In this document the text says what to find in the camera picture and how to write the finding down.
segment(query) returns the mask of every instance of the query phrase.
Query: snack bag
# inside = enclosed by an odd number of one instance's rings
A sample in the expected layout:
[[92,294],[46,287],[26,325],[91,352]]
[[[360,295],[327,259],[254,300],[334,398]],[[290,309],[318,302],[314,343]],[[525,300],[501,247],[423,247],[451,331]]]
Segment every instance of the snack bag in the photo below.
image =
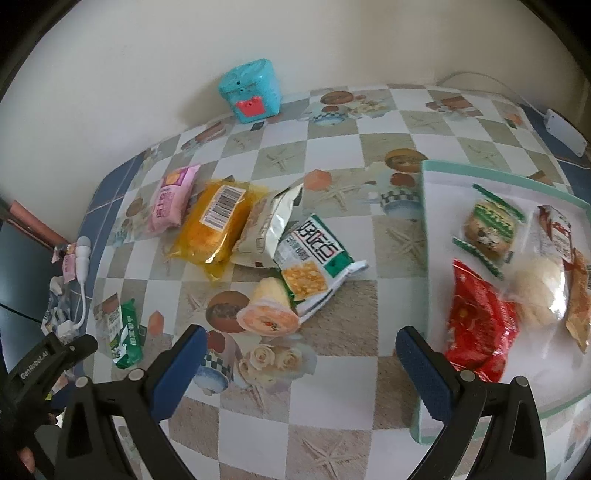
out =
[[586,353],[591,331],[591,265],[576,248],[573,250],[573,265],[566,328],[581,351]]
[[300,179],[282,192],[272,192],[256,202],[242,236],[232,250],[232,263],[255,268],[276,266],[273,256],[293,207],[301,198],[302,186],[303,180]]
[[458,259],[453,273],[456,289],[445,357],[458,371],[472,370],[483,381],[498,382],[519,332],[515,306]]
[[274,260],[302,321],[329,301],[348,276],[368,266],[365,260],[355,262],[316,215],[281,240]]
[[541,205],[538,221],[548,238],[554,244],[562,259],[573,264],[573,238],[570,222],[551,205]]
[[528,327],[556,325],[566,313],[569,288],[561,253],[534,219],[525,247],[506,270],[503,299],[515,302]]
[[475,183],[472,187],[482,194],[482,199],[476,202],[464,224],[463,238],[453,237],[453,242],[478,257],[494,276],[502,279],[501,267],[513,257],[519,223],[525,221],[525,216],[480,185]]
[[96,331],[107,341],[117,368],[129,368],[143,357],[134,301],[119,305],[115,293],[94,310]]
[[66,248],[64,260],[61,263],[61,271],[64,275],[64,283],[69,283],[76,278],[76,244],[70,244]]
[[249,183],[208,182],[169,256],[202,265],[211,280],[220,279],[252,206],[266,192]]
[[236,315],[236,321],[245,330],[265,337],[290,335],[301,325],[291,309],[285,284],[272,277],[259,282],[248,305]]
[[148,231],[162,233],[169,227],[181,225],[198,170],[199,165],[177,168],[160,181]]

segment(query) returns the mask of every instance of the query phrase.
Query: starfish pattern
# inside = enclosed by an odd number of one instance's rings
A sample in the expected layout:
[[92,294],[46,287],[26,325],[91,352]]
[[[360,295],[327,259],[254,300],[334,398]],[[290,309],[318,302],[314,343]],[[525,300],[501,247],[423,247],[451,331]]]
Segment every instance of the starfish pattern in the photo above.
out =
[[416,125],[414,125],[414,127],[427,127],[430,128],[432,131],[436,131],[435,125],[441,123],[441,121],[433,121],[432,119],[429,120],[422,120],[421,118],[418,118],[414,115],[409,115],[410,118],[412,118],[415,122]]
[[360,457],[359,454],[344,455],[336,453],[339,447],[343,445],[344,441],[345,439],[341,437],[334,445],[331,445],[326,450],[323,450],[320,447],[314,445],[311,441],[302,439],[302,443],[308,447],[308,449],[316,457],[314,459],[314,466],[325,466],[333,480],[340,480],[339,473],[336,469],[338,463],[348,462],[349,460],[355,460],[356,458]]
[[193,295],[187,292],[187,301],[194,312],[202,312],[206,307],[207,294]]
[[324,202],[325,200],[335,200],[339,204],[341,211],[347,211],[347,199],[345,198],[346,193],[357,193],[363,185],[358,185],[347,181],[344,176],[338,177],[330,187],[324,189],[324,193],[316,200],[317,203]]
[[265,401],[263,400],[261,389],[256,385],[253,385],[251,388],[248,389],[248,394],[252,398],[254,398],[256,406],[259,408],[259,410],[265,413],[265,409],[267,406],[265,405]]
[[282,172],[287,170],[287,165],[285,164],[285,162],[295,157],[295,155],[290,155],[289,157],[283,158],[282,155],[285,153],[286,150],[287,147],[281,150],[275,157],[272,157],[269,154],[267,154],[267,158],[271,160],[271,165],[278,167],[279,170],[281,170]]
[[468,145],[468,148],[478,155],[483,161],[487,162],[490,167],[497,168],[495,161],[492,159],[492,157],[496,155],[495,153],[487,154],[486,152],[478,150],[471,145]]
[[387,234],[397,243],[396,248],[392,251],[397,257],[401,257],[406,253],[410,253],[415,261],[422,267],[425,267],[425,243],[427,238],[425,232],[418,220],[409,220],[410,228],[405,232],[401,232],[395,228],[387,228]]

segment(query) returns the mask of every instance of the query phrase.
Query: orange snack package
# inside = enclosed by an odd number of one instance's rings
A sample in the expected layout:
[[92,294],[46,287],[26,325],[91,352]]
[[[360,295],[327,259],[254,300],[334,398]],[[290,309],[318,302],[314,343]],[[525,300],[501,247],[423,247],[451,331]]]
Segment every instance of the orange snack package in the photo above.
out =
[[252,206],[266,193],[248,182],[208,182],[168,255],[201,265],[211,280],[219,280]]

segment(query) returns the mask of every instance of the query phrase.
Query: cookie package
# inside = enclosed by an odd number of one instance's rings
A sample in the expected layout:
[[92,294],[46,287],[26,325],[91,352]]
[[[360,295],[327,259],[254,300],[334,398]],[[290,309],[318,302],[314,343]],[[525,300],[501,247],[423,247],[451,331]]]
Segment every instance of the cookie package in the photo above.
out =
[[348,276],[368,266],[365,260],[355,262],[317,215],[281,240],[274,261],[301,321],[318,311]]
[[525,215],[480,185],[475,183],[472,187],[482,198],[466,220],[462,238],[455,236],[453,242],[482,261],[494,276],[503,279],[502,266],[512,260]]
[[148,223],[150,233],[162,233],[180,226],[199,165],[177,168],[162,180]]
[[267,191],[249,183],[209,181],[168,256],[200,265],[210,280],[219,280],[253,205]]
[[566,328],[581,351],[586,353],[591,330],[591,265],[576,248],[573,249],[573,266]]
[[254,268],[275,268],[273,257],[294,206],[301,201],[303,179],[281,192],[272,192],[252,207],[230,261]]
[[551,205],[538,207],[538,221],[541,227],[552,240],[554,247],[562,259],[568,264],[573,264],[573,238],[572,227],[567,218]]

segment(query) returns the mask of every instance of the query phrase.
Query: table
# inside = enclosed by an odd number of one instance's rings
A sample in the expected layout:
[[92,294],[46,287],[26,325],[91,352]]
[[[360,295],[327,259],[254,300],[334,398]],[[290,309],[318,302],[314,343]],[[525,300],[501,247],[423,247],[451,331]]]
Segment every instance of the table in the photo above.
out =
[[[196,478],[405,479],[426,453],[410,431],[417,394],[393,355],[399,328],[426,327],[419,203],[425,158],[589,194],[582,180],[588,167],[558,162],[520,106],[494,94],[423,85],[288,95],[276,117],[247,125],[232,116],[214,119],[146,149],[105,178],[81,227],[94,244],[87,289],[94,305],[113,293],[135,299],[141,323],[151,326],[140,367],[187,325],[212,330],[207,310],[215,295],[248,297],[269,274],[230,266],[210,284],[198,267],[166,258],[175,230],[147,238],[150,199],[175,168],[202,165],[192,204],[209,179],[232,176],[282,189],[309,175],[293,220],[316,212],[354,259],[369,262],[298,332],[316,353],[313,375],[278,393],[231,384],[207,395],[191,384],[162,428]],[[92,312],[87,332],[96,333]],[[243,354],[261,341],[250,333],[232,337]],[[126,375],[104,346],[85,371],[95,382]],[[578,463],[590,422],[589,399],[543,420],[549,478],[565,478]],[[134,469],[149,478],[124,422],[116,424]],[[468,473],[481,441],[470,444],[458,477]]]

